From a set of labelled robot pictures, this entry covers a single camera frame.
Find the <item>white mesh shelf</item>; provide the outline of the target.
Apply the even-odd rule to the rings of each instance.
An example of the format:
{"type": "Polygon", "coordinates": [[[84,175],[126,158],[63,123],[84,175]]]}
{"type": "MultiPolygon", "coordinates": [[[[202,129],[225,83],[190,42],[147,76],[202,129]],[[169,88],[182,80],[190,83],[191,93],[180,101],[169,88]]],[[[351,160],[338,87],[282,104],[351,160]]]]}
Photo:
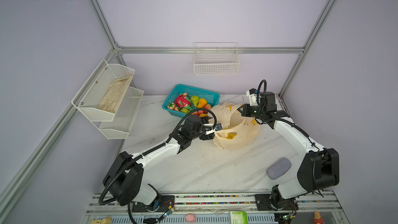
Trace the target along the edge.
{"type": "Polygon", "coordinates": [[[86,84],[72,99],[72,105],[79,110],[89,121],[111,122],[126,94],[127,87],[132,82],[135,70],[121,64],[109,64],[102,60],[86,84]],[[103,107],[103,98],[109,96],[109,86],[114,81],[122,81],[125,88],[116,94],[115,107],[106,111],[103,107]]]}
{"type": "Polygon", "coordinates": [[[126,139],[132,129],[142,101],[143,90],[128,87],[113,121],[102,122],[99,131],[108,139],[126,139]]]}

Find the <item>yellow banana bunch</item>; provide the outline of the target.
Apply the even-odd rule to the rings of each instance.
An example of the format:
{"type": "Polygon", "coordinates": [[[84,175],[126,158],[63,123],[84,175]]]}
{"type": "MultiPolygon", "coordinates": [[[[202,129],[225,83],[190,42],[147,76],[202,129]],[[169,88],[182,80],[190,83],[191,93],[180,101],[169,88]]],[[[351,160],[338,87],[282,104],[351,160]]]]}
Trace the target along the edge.
{"type": "Polygon", "coordinates": [[[229,132],[229,133],[226,134],[226,139],[232,140],[232,139],[234,139],[236,136],[237,136],[237,133],[236,133],[236,132],[229,132]]]}

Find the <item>red dragon fruit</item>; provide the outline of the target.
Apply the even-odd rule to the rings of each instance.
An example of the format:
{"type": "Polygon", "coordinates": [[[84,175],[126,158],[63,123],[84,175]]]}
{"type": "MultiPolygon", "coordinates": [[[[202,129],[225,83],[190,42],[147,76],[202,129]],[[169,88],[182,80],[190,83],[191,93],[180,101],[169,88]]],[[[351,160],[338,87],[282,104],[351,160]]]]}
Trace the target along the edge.
{"type": "Polygon", "coordinates": [[[175,100],[174,103],[180,108],[187,108],[188,110],[192,110],[191,101],[187,96],[179,95],[175,100]]]}

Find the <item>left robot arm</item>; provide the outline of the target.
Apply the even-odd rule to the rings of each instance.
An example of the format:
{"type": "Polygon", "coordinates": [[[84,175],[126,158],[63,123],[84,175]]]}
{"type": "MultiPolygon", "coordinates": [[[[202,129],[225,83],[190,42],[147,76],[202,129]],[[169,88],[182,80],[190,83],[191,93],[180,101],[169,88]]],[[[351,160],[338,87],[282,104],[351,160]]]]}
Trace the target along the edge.
{"type": "Polygon", "coordinates": [[[125,206],[137,202],[158,208],[161,194],[151,184],[142,184],[144,172],[181,153],[194,139],[212,140],[220,130],[222,124],[216,117],[186,115],[161,143],[134,154],[120,153],[103,179],[99,205],[117,202],[125,206]]]}

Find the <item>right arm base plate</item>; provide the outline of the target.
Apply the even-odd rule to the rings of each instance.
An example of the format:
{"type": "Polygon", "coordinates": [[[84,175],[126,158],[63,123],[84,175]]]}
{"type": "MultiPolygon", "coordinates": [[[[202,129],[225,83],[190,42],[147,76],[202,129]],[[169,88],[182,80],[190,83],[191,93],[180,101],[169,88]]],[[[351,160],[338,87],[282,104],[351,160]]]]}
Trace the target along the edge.
{"type": "Polygon", "coordinates": [[[283,199],[273,194],[256,194],[255,202],[259,211],[296,211],[298,209],[295,198],[283,199]]]}

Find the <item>green pear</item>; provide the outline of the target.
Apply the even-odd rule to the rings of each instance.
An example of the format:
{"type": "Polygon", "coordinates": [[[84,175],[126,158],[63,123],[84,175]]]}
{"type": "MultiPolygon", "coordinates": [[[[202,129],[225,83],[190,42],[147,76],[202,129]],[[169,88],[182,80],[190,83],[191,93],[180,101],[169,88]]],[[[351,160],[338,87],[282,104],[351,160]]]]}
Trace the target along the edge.
{"type": "Polygon", "coordinates": [[[187,108],[182,108],[182,109],[180,110],[180,112],[181,112],[181,113],[184,113],[184,114],[190,113],[190,111],[189,111],[187,108]]]}
{"type": "Polygon", "coordinates": [[[200,98],[198,96],[196,96],[196,95],[193,95],[190,98],[190,101],[191,101],[191,103],[193,104],[194,107],[198,106],[199,100],[200,100],[200,98]]]}

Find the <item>beige cloth in shelf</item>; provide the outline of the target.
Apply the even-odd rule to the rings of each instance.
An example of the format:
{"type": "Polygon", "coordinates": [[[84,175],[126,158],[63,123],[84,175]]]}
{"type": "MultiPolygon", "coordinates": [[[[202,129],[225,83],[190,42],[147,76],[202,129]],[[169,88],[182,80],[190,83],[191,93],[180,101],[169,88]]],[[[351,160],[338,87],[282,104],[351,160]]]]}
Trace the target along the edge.
{"type": "Polygon", "coordinates": [[[115,114],[125,91],[127,90],[132,76],[115,79],[108,87],[105,95],[100,100],[97,109],[115,114]]]}

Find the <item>green box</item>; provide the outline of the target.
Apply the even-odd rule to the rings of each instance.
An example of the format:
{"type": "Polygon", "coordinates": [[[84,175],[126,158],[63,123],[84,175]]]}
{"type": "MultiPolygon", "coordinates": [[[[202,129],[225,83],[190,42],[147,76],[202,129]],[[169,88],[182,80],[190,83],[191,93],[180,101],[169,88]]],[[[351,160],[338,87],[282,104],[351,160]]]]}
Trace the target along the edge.
{"type": "Polygon", "coordinates": [[[245,211],[230,211],[231,224],[248,224],[247,213],[245,211]]]}

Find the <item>white mesh upper shelf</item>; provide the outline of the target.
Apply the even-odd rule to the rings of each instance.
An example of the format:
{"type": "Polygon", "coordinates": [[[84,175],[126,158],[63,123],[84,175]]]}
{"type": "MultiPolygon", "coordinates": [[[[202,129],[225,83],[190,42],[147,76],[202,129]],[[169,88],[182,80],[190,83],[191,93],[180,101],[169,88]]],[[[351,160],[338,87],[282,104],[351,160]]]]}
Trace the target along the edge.
{"type": "Polygon", "coordinates": [[[89,121],[111,122],[126,94],[127,87],[132,82],[135,70],[121,64],[109,64],[102,60],[86,84],[72,99],[72,105],[79,110],[89,121]],[[109,86],[114,81],[122,81],[125,88],[116,94],[115,107],[106,111],[103,107],[103,98],[109,96],[109,86]]]}

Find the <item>white mesh lower shelf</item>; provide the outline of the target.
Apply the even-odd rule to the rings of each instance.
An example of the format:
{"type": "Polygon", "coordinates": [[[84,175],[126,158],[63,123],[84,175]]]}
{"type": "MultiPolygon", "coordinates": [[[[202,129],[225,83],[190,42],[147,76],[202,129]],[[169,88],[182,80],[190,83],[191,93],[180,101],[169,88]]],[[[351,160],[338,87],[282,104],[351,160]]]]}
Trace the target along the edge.
{"type": "Polygon", "coordinates": [[[108,139],[126,139],[132,129],[142,101],[143,90],[128,87],[113,121],[102,122],[99,131],[108,139]]]}

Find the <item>yellow toy figure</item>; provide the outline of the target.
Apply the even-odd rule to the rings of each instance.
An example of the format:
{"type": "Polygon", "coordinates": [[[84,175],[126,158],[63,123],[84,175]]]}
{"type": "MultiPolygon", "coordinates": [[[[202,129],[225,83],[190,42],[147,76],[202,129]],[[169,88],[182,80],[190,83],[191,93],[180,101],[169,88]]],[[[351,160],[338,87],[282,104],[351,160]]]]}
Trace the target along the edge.
{"type": "Polygon", "coordinates": [[[106,218],[102,218],[102,219],[95,219],[91,221],[91,224],[111,224],[112,223],[112,219],[110,216],[107,216],[106,218]]]}

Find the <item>orange mango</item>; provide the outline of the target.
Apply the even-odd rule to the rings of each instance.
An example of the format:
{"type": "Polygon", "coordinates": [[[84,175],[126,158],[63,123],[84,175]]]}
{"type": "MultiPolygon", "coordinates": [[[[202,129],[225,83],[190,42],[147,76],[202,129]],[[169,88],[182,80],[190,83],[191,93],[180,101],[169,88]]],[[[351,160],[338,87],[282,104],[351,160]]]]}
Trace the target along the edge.
{"type": "Polygon", "coordinates": [[[207,100],[204,98],[200,98],[198,101],[197,108],[204,108],[207,105],[207,100]]]}

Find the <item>beige plastic bag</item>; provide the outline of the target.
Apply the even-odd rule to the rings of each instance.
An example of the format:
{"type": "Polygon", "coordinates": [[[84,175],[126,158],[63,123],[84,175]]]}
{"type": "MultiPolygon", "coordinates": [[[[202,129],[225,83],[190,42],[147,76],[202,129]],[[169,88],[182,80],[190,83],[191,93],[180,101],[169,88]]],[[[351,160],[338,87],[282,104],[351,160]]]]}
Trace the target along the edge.
{"type": "Polygon", "coordinates": [[[252,117],[243,117],[238,109],[241,104],[224,102],[214,106],[211,111],[216,115],[217,122],[222,123],[222,130],[215,132],[213,143],[221,149],[239,149],[251,144],[260,134],[261,127],[252,117]],[[236,132],[237,136],[226,139],[226,134],[236,132]]]}

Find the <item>pink pig toy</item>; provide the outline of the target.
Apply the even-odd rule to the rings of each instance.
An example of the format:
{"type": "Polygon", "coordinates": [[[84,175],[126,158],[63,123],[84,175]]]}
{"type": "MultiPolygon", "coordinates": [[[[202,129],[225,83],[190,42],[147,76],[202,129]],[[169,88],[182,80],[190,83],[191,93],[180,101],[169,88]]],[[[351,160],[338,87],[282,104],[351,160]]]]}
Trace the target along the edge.
{"type": "Polygon", "coordinates": [[[197,217],[194,214],[187,214],[185,216],[185,220],[189,223],[195,223],[197,220],[197,217]]]}

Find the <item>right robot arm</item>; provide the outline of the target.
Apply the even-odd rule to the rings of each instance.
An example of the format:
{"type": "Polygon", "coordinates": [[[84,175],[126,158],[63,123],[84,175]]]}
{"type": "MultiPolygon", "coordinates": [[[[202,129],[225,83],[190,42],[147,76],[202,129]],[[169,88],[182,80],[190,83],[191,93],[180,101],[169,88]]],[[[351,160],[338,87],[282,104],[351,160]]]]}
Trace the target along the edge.
{"type": "Polygon", "coordinates": [[[283,209],[296,197],[339,184],[339,154],[335,149],[320,145],[296,125],[287,112],[278,108],[274,93],[250,89],[246,95],[249,103],[238,109],[241,115],[269,125],[295,148],[302,160],[293,179],[272,188],[271,208],[283,209]]]}

